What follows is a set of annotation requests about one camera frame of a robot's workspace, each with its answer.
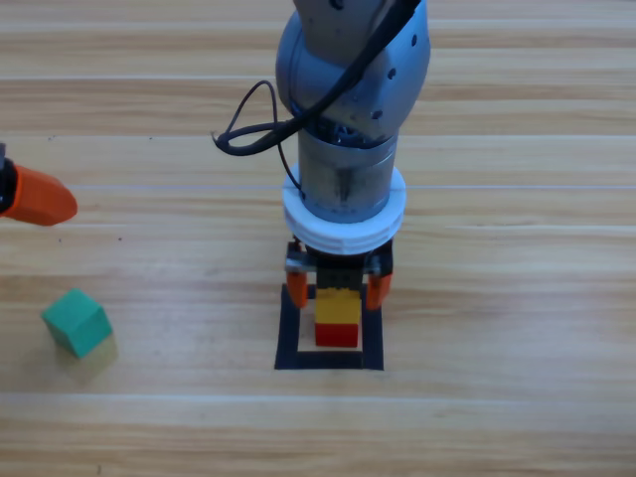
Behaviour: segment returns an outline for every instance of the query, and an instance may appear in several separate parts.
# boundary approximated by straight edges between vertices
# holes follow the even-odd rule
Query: yellow cube
[[[358,325],[362,316],[360,292],[347,289],[316,290],[316,323],[321,325]]]

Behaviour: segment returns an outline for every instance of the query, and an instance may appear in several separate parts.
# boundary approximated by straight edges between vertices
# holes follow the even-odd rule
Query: black square outline
[[[276,370],[385,370],[382,308],[369,311],[362,290],[362,351],[298,351],[300,310],[291,301],[287,285],[280,293],[280,325],[276,350]],[[309,286],[309,299],[316,297],[315,285]]]

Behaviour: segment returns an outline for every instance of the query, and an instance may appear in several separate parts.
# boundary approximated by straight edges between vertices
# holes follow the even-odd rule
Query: green cube
[[[83,358],[112,334],[102,306],[73,289],[42,314],[54,340]]]

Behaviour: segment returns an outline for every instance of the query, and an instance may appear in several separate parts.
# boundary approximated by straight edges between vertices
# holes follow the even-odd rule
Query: white ring
[[[291,172],[298,177],[298,164]],[[314,216],[289,177],[285,179],[282,201],[287,226],[300,241],[325,253],[355,255],[384,245],[398,233],[406,210],[406,183],[394,168],[385,207],[374,217],[356,224],[336,224]]]

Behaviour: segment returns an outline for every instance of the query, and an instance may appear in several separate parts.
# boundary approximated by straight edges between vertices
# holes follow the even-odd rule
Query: stacked blocks
[[[362,317],[360,292],[350,289],[316,290],[316,345],[357,348]]]
[[[73,289],[42,314],[55,341],[83,358],[112,334],[106,313],[99,303]]]

